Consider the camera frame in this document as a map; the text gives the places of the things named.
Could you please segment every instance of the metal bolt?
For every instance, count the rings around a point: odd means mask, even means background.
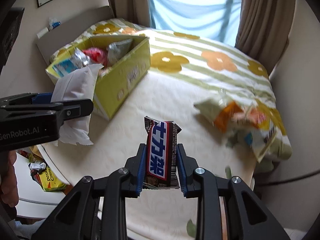
[[[233,183],[240,183],[241,179],[239,177],[235,176],[235,177],[232,177],[232,182]]]
[[[120,169],[118,170],[118,172],[119,172],[120,174],[127,174],[127,173],[129,172],[129,170],[128,170],[127,168],[120,168]]]
[[[81,179],[81,181],[82,181],[83,183],[89,183],[89,182],[91,181],[91,177],[90,177],[90,176],[84,176],[84,177]]]
[[[204,174],[204,168],[196,168],[196,173]]]

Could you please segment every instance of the barcode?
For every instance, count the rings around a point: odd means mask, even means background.
[[[178,177],[177,177],[177,167],[176,166],[172,166],[171,167],[170,187],[179,188],[179,182],[178,182]]]
[[[132,71],[127,74],[128,89],[131,87],[132,82],[139,76],[138,66],[133,67]]]

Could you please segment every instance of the box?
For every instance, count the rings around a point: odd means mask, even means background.
[[[150,48],[149,39],[144,36],[131,35],[105,35],[94,36],[84,39],[82,42],[71,46],[61,53],[57,59],[47,67],[46,72],[55,84],[59,75],[52,68],[58,62],[69,58],[75,48],[88,49],[97,47],[105,49],[110,43],[133,39],[132,49],[111,68],[112,70],[97,80],[94,90],[93,112],[110,120],[131,90],[138,84],[141,78],[150,68]]]

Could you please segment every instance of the finger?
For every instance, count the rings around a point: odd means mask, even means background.
[[[17,178],[14,172],[14,166],[9,164],[7,176],[1,182],[1,190],[4,195],[10,193],[17,187]]]
[[[1,195],[2,201],[10,207],[15,207],[19,202],[18,189],[13,189],[10,193]]]
[[[16,151],[10,151],[10,152],[9,152],[9,158],[8,158],[8,160],[10,161],[9,164],[14,165],[14,163],[15,163],[16,160],[17,160],[17,153],[16,153]]]

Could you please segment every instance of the red snack bag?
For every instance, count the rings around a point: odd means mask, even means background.
[[[177,178],[177,134],[180,127],[172,121],[144,118],[148,133],[146,174],[143,188],[179,188]]]
[[[99,48],[83,49],[82,52],[89,56],[95,63],[100,63],[104,66],[108,64],[108,53],[106,50]]]

